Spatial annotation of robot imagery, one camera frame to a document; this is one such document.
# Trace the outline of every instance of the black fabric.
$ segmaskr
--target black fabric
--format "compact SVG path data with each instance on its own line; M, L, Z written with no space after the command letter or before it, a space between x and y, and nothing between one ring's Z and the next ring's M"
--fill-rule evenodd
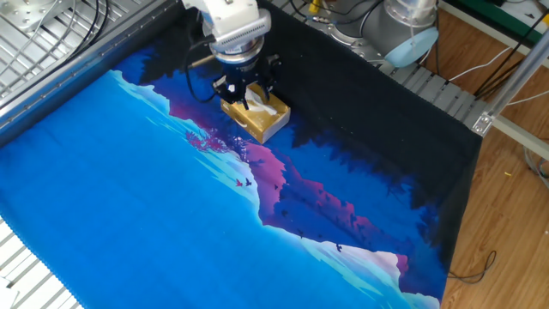
M419 184L413 190L413 208L439 205L440 228L426 238L441 246L440 259L449 269L482 138L324 33L271 3L259 4L272 16L262 54L278 54L282 61L274 94L310 127L297 133L294 146L322 142L315 135L334 130L343 150L353 150L351 160L373 163L374 172L393 175L396 184L413 177ZM161 35L155 47L159 52L146 62L140 83L181 71L182 55L189 48L181 38L188 36L195 18L194 10L186 11ZM191 61L207 54L207 48L196 51ZM208 65L220 70L216 62ZM384 160L376 161L372 153Z

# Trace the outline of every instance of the metal grid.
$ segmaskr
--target metal grid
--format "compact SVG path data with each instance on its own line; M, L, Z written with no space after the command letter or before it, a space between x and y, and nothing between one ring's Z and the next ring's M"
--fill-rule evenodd
M294 0L294 2L301 13L308 15L309 5L306 3L297 4L299 3L297 0ZM338 38L334 34L333 26L306 20L295 13L288 0L272 0L271 3L282 8L282 10L289 15L303 21L308 26L314 27L333 37L343 45L346 45L364 60L381 70L385 75L391 77L402 86L439 109L445 111L471 130L473 130L473 126L477 119L480 118L482 112L487 108L485 102L474 100L474 96L470 93L462 91L455 84L448 82L441 76L437 76L417 64L411 64L405 68L397 69L392 64L382 60L377 51L375 51L365 40L358 39L354 41L345 41L344 39Z
M153 0L110 0L107 31ZM0 99L15 97L63 63L82 42L95 17L94 0L76 0L76 6L57 15L39 28L26 33L0 17ZM105 16L104 0L100 1L100 18L93 33L99 30Z
M18 292L12 309L81 308L63 284L34 256L0 218L0 277Z

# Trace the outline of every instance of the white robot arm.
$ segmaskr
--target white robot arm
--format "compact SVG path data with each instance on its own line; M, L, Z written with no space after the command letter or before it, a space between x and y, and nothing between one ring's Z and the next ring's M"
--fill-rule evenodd
M253 47L250 43L271 28L270 13L258 9L256 0L184 0L184 6L202 12L202 29L205 35L215 37L210 46L221 62L243 62L223 56L248 52Z
M243 102L247 108L246 87L257 83L268 98L274 82L270 69L280 64L278 56L260 55L264 35L271 28L270 13L259 9L256 0L183 0L183 4L186 9L201 11L202 31L211 39L211 52L223 64L224 75L214 82L215 92L223 100Z

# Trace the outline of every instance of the fabric mat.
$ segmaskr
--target fabric mat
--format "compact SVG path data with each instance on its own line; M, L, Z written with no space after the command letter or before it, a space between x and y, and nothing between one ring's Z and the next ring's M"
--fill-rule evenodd
M187 11L0 149L0 216L85 308L439 308L481 138L261 5L271 140L191 99Z

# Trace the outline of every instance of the yellow block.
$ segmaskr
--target yellow block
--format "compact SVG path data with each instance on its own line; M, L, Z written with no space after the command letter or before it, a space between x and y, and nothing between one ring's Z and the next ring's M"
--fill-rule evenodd
M312 14L318 13L318 10L320 9L320 5L322 4L322 0L313 0L312 4L309 5L309 12Z
M269 96L267 103L263 103L265 96L257 84L248 86L248 89L256 94L246 99L250 110L246 110L243 104L229 104L224 100L221 100L221 109L258 142L264 143L288 123L290 107L274 94Z

